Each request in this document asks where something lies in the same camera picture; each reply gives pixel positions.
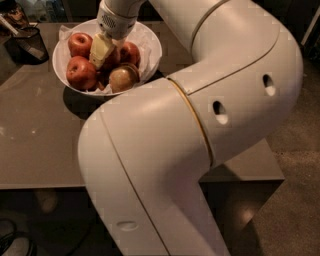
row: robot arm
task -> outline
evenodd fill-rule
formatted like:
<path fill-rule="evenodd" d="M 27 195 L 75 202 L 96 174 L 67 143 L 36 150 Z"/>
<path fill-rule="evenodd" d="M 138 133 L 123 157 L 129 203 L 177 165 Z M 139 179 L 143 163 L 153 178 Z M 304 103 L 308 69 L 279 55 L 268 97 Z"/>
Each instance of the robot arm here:
<path fill-rule="evenodd" d="M 150 2 L 195 64 L 95 111 L 79 138 L 81 172 L 123 255 L 229 255 L 198 181 L 288 116 L 301 54 L 250 0 Z M 136 17 L 142 1 L 105 3 L 113 20 Z"/>

